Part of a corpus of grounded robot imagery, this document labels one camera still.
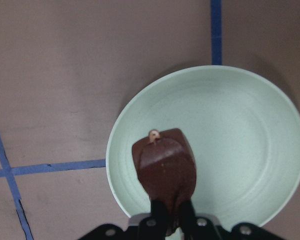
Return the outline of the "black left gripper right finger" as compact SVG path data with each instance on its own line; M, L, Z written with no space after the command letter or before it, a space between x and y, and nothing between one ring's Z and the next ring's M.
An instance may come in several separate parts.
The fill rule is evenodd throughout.
M196 213L191 200L183 202L178 210L178 224L184 235L191 235L196 225Z

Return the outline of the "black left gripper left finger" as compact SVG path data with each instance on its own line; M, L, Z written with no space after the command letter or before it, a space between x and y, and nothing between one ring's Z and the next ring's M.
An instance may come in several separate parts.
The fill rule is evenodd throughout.
M149 226L156 229L160 235L166 235L169 223L169 213L165 204L159 200L150 201Z

